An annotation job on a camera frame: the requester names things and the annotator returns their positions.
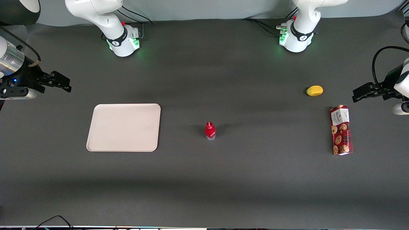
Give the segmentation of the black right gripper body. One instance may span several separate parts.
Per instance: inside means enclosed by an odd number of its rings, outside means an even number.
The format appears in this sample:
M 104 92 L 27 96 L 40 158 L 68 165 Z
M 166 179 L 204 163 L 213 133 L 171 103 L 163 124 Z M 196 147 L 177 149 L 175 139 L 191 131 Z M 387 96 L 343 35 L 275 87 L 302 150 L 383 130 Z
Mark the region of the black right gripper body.
M 1 99 L 34 99 L 44 93 L 41 82 L 47 82 L 47 73 L 40 67 L 23 65 L 13 74 L 1 78 Z

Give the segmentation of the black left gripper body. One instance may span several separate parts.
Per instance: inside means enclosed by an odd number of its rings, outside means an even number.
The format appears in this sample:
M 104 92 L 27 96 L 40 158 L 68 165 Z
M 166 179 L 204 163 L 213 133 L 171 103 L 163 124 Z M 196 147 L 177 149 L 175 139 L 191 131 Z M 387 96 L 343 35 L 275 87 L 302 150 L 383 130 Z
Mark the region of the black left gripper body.
M 400 83 L 403 80 L 403 77 L 401 77 L 402 71 L 403 64 L 388 72 L 385 80 L 380 83 L 385 92 L 385 94 L 382 96 L 383 100 L 388 100 L 391 98 L 401 100 L 404 99 L 404 96 L 394 88 L 395 84 Z

